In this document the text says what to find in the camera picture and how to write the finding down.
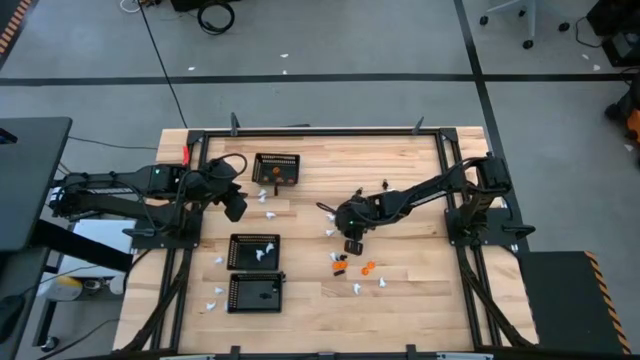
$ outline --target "red tag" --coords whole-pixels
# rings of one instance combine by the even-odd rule
[[[189,159],[189,148],[187,146],[183,146],[182,147],[182,165],[183,166],[189,165],[190,160],[191,159]]]

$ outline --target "black cable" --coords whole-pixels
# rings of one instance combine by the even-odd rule
[[[229,15],[231,16],[227,25],[221,28],[211,25],[211,23],[206,20],[202,20],[202,14],[204,14],[205,10],[214,6],[222,7],[223,9],[227,10]],[[213,1],[208,1],[202,4],[202,6],[200,6],[200,9],[198,9],[197,19],[198,19],[198,25],[200,25],[200,28],[202,29],[202,31],[206,32],[209,35],[220,35],[220,34],[224,34],[227,30],[231,29],[231,27],[233,26],[233,23],[236,21],[236,13],[233,11],[233,8],[231,7],[231,5],[227,4],[226,2],[213,0]]]
[[[64,346],[62,348],[60,348],[59,350],[56,350],[52,353],[49,353],[41,358],[39,358],[38,360],[46,360],[46,359],[50,359],[64,351],[67,351],[69,349],[71,349],[72,347],[78,345],[79,343],[81,343],[82,341],[84,341],[86,338],[88,338],[89,336],[93,335],[93,333],[95,333],[96,331],[100,330],[101,327],[105,326],[106,324],[110,323],[110,322],[114,322],[114,321],[118,321],[120,319],[111,319],[111,320],[107,320],[105,322],[103,322],[102,324],[96,326],[95,328],[93,328],[93,330],[89,331],[87,334],[85,334],[83,337],[75,340],[74,342],[70,343],[67,346]]]
[[[149,27],[149,22],[147,21],[147,15],[144,13],[144,7],[140,4],[140,0],[137,0],[138,6],[140,6],[140,13],[142,14],[142,19],[144,19],[144,24],[147,27],[147,32],[149,33],[149,37],[151,38],[151,43],[153,44],[153,48],[156,51],[156,55],[158,56],[158,61],[160,62],[160,67],[162,68],[162,72],[164,73],[164,78],[167,80],[167,84],[169,84],[169,89],[171,90],[171,94],[173,95],[173,99],[176,101],[176,106],[178,107],[178,113],[180,114],[180,120],[182,120],[182,124],[185,128],[189,128],[187,126],[187,122],[184,120],[184,114],[182,114],[182,108],[180,107],[180,101],[178,101],[178,96],[176,95],[175,90],[173,90],[173,85],[171,84],[171,79],[169,79],[169,75],[167,74],[167,69],[164,67],[164,62],[162,62],[162,57],[160,56],[160,51],[158,50],[158,46],[156,45],[156,40],[153,38],[153,34],[151,33],[151,27]]]
[[[81,141],[81,142],[87,142],[87,143],[92,143],[92,144],[98,144],[98,145],[104,145],[104,146],[108,146],[108,147],[112,147],[112,148],[118,148],[118,149],[132,149],[132,150],[158,150],[158,148],[154,148],[154,147],[150,147],[150,146],[124,146],[124,145],[114,145],[114,144],[108,144],[102,141],[97,141],[97,140],[89,140],[89,139],[83,139],[83,138],[78,138],[75,136],[68,136],[69,139],[75,140],[75,141]]]

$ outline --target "orange object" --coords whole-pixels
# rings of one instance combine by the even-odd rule
[[[344,270],[347,268],[346,261],[336,261],[333,263],[333,270]]]

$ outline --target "wooden table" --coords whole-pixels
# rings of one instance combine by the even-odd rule
[[[463,158],[484,156],[487,142],[481,127],[457,128]],[[157,154],[159,163],[179,163],[187,130],[165,130]],[[240,152],[248,171],[236,182],[249,194],[248,209],[238,223],[229,222],[223,207],[210,206],[204,215],[202,240],[194,252],[185,306],[180,353],[228,353],[240,345],[243,353],[404,352],[471,350],[462,283],[454,248],[447,240],[444,199],[416,208],[402,222],[365,235],[364,253],[349,256],[346,276],[333,276],[329,253],[341,252],[344,239],[327,237],[333,224],[315,206],[337,207],[358,187],[364,195],[381,192],[383,179],[403,190],[440,174],[435,141],[425,136],[358,137],[236,137],[216,138],[208,157]],[[300,154],[301,178],[293,188],[273,197],[268,188],[260,204],[260,187],[251,182],[256,152]],[[448,151],[449,164],[453,163]],[[238,158],[229,162],[239,169]],[[277,214],[267,220],[266,211]],[[272,233],[282,237],[280,269],[287,275],[281,314],[227,314],[226,259],[232,233]],[[154,250],[129,277],[114,348],[128,343],[158,300],[166,250]],[[500,247],[484,247],[493,297],[523,336],[537,342],[527,295],[516,258]],[[176,269],[181,256],[176,256]],[[360,269],[374,260],[369,276]],[[384,277],[386,288],[378,287]],[[353,284],[362,285],[355,295]],[[217,301],[208,312],[206,304]],[[487,322],[476,298],[483,341],[489,343]],[[163,346],[168,345],[173,311],[165,318]]]

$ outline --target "black mesh basket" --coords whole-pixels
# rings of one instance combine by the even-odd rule
[[[300,155],[257,153],[251,181],[260,185],[294,186],[300,175]]]
[[[274,249],[267,253],[272,243]],[[264,251],[258,261],[256,250]],[[231,234],[227,270],[278,270],[280,262],[280,235]]]
[[[282,312],[284,273],[231,274],[227,312]]]

